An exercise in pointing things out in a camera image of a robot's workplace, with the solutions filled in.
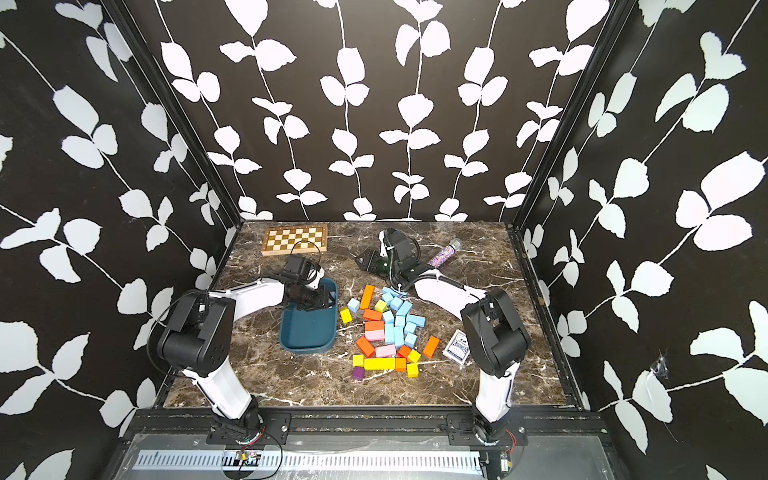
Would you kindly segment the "dark teal plastic tray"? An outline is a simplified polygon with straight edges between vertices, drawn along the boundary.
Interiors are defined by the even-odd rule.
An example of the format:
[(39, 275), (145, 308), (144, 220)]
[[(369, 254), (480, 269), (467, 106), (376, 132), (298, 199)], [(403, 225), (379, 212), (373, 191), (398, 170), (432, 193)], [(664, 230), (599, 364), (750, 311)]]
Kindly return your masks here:
[(319, 282), (331, 296), (327, 308), (306, 311), (300, 310), (295, 303), (284, 308), (280, 332), (280, 346), (294, 354), (319, 354), (329, 351), (336, 339), (339, 308), (337, 284), (328, 278)]

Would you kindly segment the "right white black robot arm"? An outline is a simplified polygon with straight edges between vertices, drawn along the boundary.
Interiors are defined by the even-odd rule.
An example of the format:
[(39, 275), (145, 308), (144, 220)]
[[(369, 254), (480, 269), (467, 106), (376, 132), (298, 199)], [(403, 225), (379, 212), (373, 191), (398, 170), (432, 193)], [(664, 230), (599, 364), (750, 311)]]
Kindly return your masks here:
[(454, 239), (424, 261), (415, 239), (387, 228), (379, 233), (379, 246), (364, 250), (355, 262), (361, 270), (385, 280), (395, 293), (414, 291), (417, 298), (462, 322), (468, 353), (481, 371), (474, 409), (481, 421), (493, 425), (511, 409), (514, 380), (531, 337), (504, 290), (470, 287), (440, 271), (460, 249), (461, 242)]

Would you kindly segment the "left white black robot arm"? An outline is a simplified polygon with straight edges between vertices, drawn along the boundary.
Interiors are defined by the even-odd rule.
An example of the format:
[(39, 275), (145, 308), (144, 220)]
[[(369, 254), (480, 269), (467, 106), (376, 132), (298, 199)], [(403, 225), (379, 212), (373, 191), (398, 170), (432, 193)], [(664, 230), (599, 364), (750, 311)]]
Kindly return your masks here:
[(198, 387), (222, 425), (260, 427), (258, 401), (240, 382), (231, 361), (234, 323), (283, 306), (283, 325), (295, 349), (326, 351), (335, 340), (338, 288), (317, 262), (291, 254), (283, 269), (229, 290), (190, 290), (169, 308), (156, 355)]

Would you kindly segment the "wooden chess board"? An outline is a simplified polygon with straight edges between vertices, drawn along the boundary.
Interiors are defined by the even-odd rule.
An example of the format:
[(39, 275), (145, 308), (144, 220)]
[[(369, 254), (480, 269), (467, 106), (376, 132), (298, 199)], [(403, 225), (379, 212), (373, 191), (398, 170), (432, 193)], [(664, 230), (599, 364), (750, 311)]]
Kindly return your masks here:
[(264, 256), (322, 254), (327, 246), (326, 224), (279, 226), (266, 230), (261, 253)]

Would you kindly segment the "long orange block upper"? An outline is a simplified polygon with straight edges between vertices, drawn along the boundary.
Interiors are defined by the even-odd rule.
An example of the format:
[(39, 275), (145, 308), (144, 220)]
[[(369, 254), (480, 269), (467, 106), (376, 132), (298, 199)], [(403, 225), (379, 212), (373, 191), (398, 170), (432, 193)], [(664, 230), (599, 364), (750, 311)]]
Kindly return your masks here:
[(363, 291), (363, 295), (360, 301), (360, 308), (367, 310), (371, 308), (371, 302), (375, 293), (375, 287), (373, 285), (366, 285)]

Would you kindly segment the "purple glitter microphone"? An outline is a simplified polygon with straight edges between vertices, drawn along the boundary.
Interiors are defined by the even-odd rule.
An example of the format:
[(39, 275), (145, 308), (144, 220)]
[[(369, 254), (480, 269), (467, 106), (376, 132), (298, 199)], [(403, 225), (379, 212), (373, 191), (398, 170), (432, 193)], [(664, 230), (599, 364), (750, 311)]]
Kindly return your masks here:
[(439, 269), (443, 264), (445, 264), (449, 259), (451, 259), (458, 251), (460, 251), (461, 247), (462, 247), (462, 244), (458, 238), (454, 238), (450, 240), (445, 247), (443, 247), (437, 254), (435, 254), (428, 261), (428, 264), (432, 268)]

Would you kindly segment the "small yellow block left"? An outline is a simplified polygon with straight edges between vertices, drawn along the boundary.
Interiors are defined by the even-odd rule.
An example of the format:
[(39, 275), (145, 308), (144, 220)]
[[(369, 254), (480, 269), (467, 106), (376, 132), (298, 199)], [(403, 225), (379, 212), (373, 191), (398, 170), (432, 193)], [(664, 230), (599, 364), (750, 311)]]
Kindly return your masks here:
[(342, 308), (339, 313), (343, 324), (349, 324), (353, 320), (352, 314), (348, 308)]

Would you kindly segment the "orange block right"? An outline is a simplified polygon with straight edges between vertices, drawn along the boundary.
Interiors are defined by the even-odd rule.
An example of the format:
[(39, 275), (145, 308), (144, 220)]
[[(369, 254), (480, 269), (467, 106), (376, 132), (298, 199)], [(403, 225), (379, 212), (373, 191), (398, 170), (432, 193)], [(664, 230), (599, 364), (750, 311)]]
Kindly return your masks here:
[(437, 337), (431, 336), (428, 339), (428, 341), (427, 341), (427, 343), (426, 343), (426, 345), (425, 345), (425, 347), (424, 347), (424, 349), (422, 351), (422, 354), (424, 356), (428, 357), (428, 358), (433, 358), (434, 355), (435, 355), (435, 352), (437, 350), (437, 347), (439, 345), (439, 342), (440, 342), (440, 340)]

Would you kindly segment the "orange red block lower left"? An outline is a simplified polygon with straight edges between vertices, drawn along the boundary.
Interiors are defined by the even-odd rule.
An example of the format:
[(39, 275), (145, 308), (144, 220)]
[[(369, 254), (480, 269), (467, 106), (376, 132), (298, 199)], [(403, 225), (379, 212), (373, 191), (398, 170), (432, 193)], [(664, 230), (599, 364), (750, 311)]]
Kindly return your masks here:
[(376, 349), (367, 338), (361, 337), (357, 339), (355, 341), (355, 345), (359, 348), (359, 350), (362, 352), (362, 354), (366, 358), (371, 358), (375, 356)]

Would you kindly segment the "blue playing card deck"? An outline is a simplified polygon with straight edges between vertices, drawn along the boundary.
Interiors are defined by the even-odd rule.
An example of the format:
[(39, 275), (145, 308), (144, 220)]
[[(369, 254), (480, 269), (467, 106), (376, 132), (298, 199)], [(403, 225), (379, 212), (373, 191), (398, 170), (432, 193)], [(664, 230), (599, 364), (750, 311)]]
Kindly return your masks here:
[(471, 356), (467, 335), (462, 330), (456, 330), (443, 350), (443, 355), (463, 368)]

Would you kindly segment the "long yellow block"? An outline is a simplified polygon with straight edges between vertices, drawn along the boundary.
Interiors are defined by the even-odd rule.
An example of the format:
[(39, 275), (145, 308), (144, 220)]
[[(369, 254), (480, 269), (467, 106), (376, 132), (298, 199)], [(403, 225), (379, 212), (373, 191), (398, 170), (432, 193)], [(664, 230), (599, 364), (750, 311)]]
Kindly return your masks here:
[(366, 358), (363, 363), (365, 371), (395, 370), (397, 361), (395, 358)]

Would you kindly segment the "black front rail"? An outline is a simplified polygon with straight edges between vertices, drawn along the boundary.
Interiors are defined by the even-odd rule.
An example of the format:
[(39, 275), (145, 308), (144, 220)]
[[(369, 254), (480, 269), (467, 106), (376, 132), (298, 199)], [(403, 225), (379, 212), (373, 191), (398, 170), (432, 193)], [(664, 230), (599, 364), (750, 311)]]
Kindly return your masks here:
[(261, 407), (266, 431), (285, 443), (300, 435), (443, 435), (452, 445), (477, 448), (523, 446), (535, 437), (595, 437), (610, 442), (597, 413), (570, 406), (514, 406), (502, 420), (482, 426), (468, 405)]

